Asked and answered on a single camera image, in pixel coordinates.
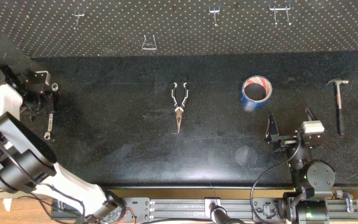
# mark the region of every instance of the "black tabletop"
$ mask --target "black tabletop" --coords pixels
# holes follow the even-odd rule
[[[326,128],[313,151],[336,168],[336,187],[358,187],[358,52],[206,55],[186,57],[35,58],[59,84],[54,141],[59,163],[104,187],[251,187],[286,159],[263,142],[268,112],[280,134],[293,134],[309,106]],[[245,112],[242,82],[270,80],[268,102]],[[337,135],[332,78],[341,86],[346,135]],[[189,100],[180,134],[171,84],[187,82]],[[184,91],[178,89],[181,100]],[[47,117],[22,122],[41,138]],[[290,172],[269,172],[261,187],[289,187]]]

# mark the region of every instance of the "wooden floor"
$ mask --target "wooden floor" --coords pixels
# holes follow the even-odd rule
[[[11,211],[7,212],[0,199],[0,223],[56,223],[42,210],[41,205],[36,200],[32,199],[13,199],[11,203]],[[358,222],[345,222],[345,224],[356,224]]]

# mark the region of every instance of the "claw hammer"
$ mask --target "claw hammer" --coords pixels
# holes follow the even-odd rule
[[[335,83],[336,85],[336,101],[338,104],[338,110],[337,110],[337,116],[338,116],[338,131],[339,131],[339,135],[344,135],[344,122],[343,122],[343,115],[342,115],[342,101],[341,101],[341,92],[339,91],[339,85],[340,84],[348,84],[349,81],[348,80],[341,80],[340,78],[334,78],[332,80],[330,80],[328,84],[330,83]]]

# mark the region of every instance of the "tape roll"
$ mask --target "tape roll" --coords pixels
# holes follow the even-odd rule
[[[265,91],[266,91],[266,97],[262,100],[253,100],[251,98],[249,98],[246,93],[245,93],[245,88],[247,85],[250,84],[258,84],[261,85]],[[270,96],[272,95],[273,92],[273,88],[272,88],[272,84],[269,82],[269,80],[265,77],[262,77],[260,75],[256,75],[253,77],[249,77],[244,84],[242,84],[242,88],[241,88],[241,101],[243,102],[243,104],[248,107],[248,108],[258,108],[262,105],[264,105],[266,103],[266,101],[270,98]]]

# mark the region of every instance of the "hammer handle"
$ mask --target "hammer handle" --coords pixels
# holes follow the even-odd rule
[[[343,121],[342,108],[338,108],[338,131],[340,136],[345,134],[345,126]]]

